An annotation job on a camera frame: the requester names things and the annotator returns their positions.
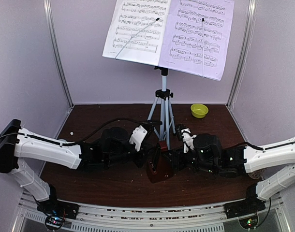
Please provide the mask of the brown wooden metronome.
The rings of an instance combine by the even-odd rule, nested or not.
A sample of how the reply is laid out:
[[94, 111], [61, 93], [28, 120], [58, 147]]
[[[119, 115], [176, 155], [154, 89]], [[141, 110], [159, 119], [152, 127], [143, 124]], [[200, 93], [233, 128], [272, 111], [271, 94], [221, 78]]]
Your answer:
[[167, 143], [165, 141], [158, 142], [152, 159], [147, 162], [147, 177], [153, 184], [165, 181], [174, 176], [171, 163], [164, 157], [167, 151]]

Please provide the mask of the white perforated music stand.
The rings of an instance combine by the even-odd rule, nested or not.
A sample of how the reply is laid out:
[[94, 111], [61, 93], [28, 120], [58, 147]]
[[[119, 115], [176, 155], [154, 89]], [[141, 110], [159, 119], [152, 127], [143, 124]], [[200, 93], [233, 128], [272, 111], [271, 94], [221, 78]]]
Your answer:
[[[136, 38], [139, 33], [146, 31], [150, 26], [158, 22], [160, 18], [156, 18], [151, 23], [148, 23], [144, 28], [140, 29], [136, 34], [131, 35], [130, 39], [123, 45], [121, 50], [116, 54], [114, 59], [118, 59], [118, 56], [121, 54], [121, 52], [129, 45], [129, 48], [131, 49], [132, 39]], [[135, 46], [133, 49], [139, 50], [139, 51], [154, 51], [153, 45], [150, 45], [148, 42], [136, 42], [136, 45], [143, 46], [143, 48]], [[173, 135], [176, 135], [176, 128], [174, 124], [174, 116], [172, 111], [172, 106], [170, 102], [170, 98], [173, 97], [173, 93], [171, 90], [167, 89], [167, 76], [168, 76], [168, 68], [155, 66], [155, 70], [159, 69], [161, 70], [161, 76], [162, 76], [162, 88], [155, 91], [155, 100], [152, 104], [148, 120], [150, 120], [154, 114], [156, 104], [158, 100], [161, 101], [161, 111], [160, 111], [160, 132], [157, 133], [157, 130], [154, 129], [155, 133], [157, 134], [159, 141], [165, 141], [165, 145], [167, 145], [168, 149], [170, 148], [170, 128], [172, 127]]]

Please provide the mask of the lavender bottom paper sheet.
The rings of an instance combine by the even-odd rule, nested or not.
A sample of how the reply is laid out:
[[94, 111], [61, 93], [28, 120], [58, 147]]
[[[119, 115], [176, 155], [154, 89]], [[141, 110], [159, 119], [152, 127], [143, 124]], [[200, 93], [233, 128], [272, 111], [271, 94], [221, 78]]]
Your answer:
[[233, 14], [233, 0], [173, 0], [159, 65], [220, 81]]

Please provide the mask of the sheet music page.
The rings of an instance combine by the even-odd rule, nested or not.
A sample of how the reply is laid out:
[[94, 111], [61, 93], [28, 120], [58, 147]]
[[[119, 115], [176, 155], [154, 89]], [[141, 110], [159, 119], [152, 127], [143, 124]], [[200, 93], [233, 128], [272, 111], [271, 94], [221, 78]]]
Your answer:
[[118, 0], [103, 57], [158, 65], [171, 2]]

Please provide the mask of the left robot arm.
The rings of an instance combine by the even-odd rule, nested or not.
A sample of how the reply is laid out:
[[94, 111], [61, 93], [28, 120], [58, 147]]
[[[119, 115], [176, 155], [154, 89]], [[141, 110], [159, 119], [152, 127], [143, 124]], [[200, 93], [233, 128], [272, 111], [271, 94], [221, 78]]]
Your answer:
[[29, 191], [36, 201], [51, 214], [62, 211], [55, 188], [43, 181], [25, 162], [26, 158], [59, 164], [69, 169], [93, 171], [98, 166], [108, 169], [116, 163], [132, 161], [137, 167], [146, 162], [152, 149], [146, 142], [158, 120], [137, 121], [138, 126], [128, 134], [124, 128], [105, 126], [118, 121], [103, 123], [85, 138], [69, 142], [35, 134], [21, 127], [13, 119], [0, 133], [0, 173], [12, 174], [20, 186]]

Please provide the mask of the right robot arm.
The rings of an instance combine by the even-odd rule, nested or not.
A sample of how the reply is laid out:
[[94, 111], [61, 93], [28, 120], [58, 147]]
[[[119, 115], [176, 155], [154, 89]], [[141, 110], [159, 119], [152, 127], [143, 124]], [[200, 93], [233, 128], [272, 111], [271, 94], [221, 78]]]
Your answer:
[[241, 210], [251, 213], [275, 193], [295, 183], [295, 136], [285, 141], [255, 146], [242, 142], [223, 148], [216, 135], [208, 133], [191, 135], [189, 129], [178, 134], [182, 148], [164, 152], [174, 170], [192, 167], [197, 171], [236, 178], [254, 174], [266, 168], [282, 165], [283, 168], [248, 189], [248, 197], [241, 202]]

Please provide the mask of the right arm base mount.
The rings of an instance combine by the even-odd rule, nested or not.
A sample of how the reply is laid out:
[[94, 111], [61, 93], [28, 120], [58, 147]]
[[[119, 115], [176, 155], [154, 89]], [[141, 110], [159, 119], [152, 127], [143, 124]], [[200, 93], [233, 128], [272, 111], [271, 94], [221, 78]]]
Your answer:
[[266, 205], [263, 201], [252, 202], [242, 200], [233, 203], [226, 203], [224, 205], [224, 210], [228, 219], [253, 214], [258, 211], [265, 210], [265, 208]]

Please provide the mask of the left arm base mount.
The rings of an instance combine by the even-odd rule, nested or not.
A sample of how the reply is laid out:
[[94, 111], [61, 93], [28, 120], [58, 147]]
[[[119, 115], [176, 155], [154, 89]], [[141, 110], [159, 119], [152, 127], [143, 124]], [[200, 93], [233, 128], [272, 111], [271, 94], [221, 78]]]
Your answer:
[[57, 216], [61, 218], [76, 219], [79, 205], [59, 200], [47, 200], [43, 202], [35, 201], [37, 210], [47, 216]]

